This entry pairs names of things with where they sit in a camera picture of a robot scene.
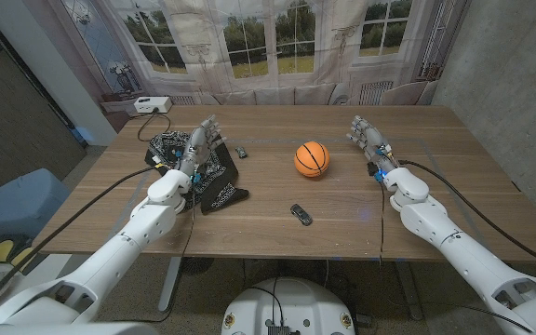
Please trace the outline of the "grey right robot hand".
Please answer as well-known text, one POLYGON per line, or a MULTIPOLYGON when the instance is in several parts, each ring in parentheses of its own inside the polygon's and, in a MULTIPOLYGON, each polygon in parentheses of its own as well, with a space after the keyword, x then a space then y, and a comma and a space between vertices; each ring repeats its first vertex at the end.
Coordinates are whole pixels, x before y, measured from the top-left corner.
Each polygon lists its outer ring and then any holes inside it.
POLYGON ((389 141, 363 117, 356 115, 353 118, 350 132, 346 137, 363 151, 368 162, 382 175, 399 167, 389 141))

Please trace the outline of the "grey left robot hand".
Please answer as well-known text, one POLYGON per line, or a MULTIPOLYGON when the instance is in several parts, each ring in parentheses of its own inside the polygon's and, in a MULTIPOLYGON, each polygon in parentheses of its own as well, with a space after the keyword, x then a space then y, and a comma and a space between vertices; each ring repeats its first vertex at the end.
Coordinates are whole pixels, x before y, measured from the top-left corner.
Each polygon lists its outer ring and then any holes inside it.
POLYGON ((223 144, 220 133, 216 115, 212 114, 193 130, 175 169, 192 176, 198 167, 206 164, 210 152, 223 144))

